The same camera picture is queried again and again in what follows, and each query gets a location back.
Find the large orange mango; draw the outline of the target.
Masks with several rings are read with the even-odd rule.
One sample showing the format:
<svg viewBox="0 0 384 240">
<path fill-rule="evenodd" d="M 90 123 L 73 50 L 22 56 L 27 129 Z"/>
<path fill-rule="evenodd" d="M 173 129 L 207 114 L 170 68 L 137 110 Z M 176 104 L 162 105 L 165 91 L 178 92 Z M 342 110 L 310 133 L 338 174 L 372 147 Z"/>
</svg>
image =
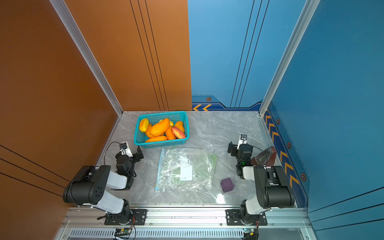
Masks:
<svg viewBox="0 0 384 240">
<path fill-rule="evenodd" d="M 169 129 L 170 125 L 170 120 L 168 118 L 165 118 L 161 122 L 152 126 L 150 134 L 153 137 L 161 136 Z"/>
</svg>

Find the clear zip-top bag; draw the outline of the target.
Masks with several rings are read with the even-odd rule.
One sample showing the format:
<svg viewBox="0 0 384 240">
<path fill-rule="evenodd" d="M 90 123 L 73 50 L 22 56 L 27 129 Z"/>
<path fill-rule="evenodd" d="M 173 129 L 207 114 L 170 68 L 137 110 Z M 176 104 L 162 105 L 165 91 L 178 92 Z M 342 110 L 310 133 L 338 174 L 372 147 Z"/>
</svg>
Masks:
<svg viewBox="0 0 384 240">
<path fill-rule="evenodd" d="M 212 188 L 218 156 L 198 148 L 163 148 L 156 192 L 201 192 Z"/>
</svg>

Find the red pink mango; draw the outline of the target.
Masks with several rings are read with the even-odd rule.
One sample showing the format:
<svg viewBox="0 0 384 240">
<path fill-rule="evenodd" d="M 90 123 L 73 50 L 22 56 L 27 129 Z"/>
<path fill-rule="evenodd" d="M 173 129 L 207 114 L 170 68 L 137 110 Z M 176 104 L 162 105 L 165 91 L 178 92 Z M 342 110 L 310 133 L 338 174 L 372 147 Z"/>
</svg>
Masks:
<svg viewBox="0 0 384 240">
<path fill-rule="evenodd" d="M 180 129 L 178 129 L 176 127 L 172 127 L 171 131 L 177 139 L 185 139 L 186 138 L 186 135 Z"/>
</svg>

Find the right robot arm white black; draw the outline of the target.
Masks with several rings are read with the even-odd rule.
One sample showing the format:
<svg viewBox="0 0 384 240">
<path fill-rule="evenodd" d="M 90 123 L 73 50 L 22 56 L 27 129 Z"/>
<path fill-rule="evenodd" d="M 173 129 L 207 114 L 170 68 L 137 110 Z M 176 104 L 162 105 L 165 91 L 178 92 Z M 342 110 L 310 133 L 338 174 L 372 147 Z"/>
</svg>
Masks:
<svg viewBox="0 0 384 240">
<path fill-rule="evenodd" d="M 229 143 L 228 153 L 236 157 L 236 173 L 255 184 L 256 195 L 244 200 L 234 222 L 242 225 L 267 224 L 265 212 L 272 208 L 291 208 L 295 196 L 281 166 L 274 166 L 277 150 L 268 147 L 252 157 L 254 147 L 248 143 Z"/>
</svg>

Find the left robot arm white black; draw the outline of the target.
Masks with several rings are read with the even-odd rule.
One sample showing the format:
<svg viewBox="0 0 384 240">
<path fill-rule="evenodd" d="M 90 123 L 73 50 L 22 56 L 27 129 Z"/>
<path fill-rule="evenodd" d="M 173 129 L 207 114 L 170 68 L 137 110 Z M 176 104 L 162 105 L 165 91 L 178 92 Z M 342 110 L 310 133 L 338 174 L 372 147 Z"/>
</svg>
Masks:
<svg viewBox="0 0 384 240">
<path fill-rule="evenodd" d="M 135 165 L 144 155 L 140 147 L 137 147 L 137 152 L 133 154 L 127 142 L 119 144 L 119 147 L 120 152 L 116 154 L 116 172 L 113 172 L 109 165 L 83 166 L 63 192 L 65 203 L 90 206 L 104 211 L 105 215 L 100 218 L 106 219 L 105 225 L 133 225 L 136 220 L 129 202 L 114 196 L 107 188 L 129 191 L 137 177 Z"/>
</svg>

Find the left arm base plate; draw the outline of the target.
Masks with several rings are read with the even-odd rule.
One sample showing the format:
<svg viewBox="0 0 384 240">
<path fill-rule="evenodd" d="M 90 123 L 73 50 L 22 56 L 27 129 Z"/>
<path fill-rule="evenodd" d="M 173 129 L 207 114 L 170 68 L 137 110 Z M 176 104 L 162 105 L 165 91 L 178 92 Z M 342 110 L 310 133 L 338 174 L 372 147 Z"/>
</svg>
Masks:
<svg viewBox="0 0 384 240">
<path fill-rule="evenodd" d="M 133 209 L 126 213 L 106 214 L 106 226 L 143 226 L 147 219 L 147 209 Z"/>
</svg>

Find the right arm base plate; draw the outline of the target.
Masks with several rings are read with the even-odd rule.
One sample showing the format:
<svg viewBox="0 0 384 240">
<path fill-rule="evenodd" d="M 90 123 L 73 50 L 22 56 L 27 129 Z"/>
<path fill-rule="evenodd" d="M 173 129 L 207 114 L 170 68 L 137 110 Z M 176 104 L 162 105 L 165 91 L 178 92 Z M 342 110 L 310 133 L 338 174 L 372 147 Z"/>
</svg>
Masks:
<svg viewBox="0 0 384 240">
<path fill-rule="evenodd" d="M 265 213 L 261 215 L 249 215 L 240 209 L 225 210 L 228 226 L 267 226 L 268 221 Z"/>
</svg>

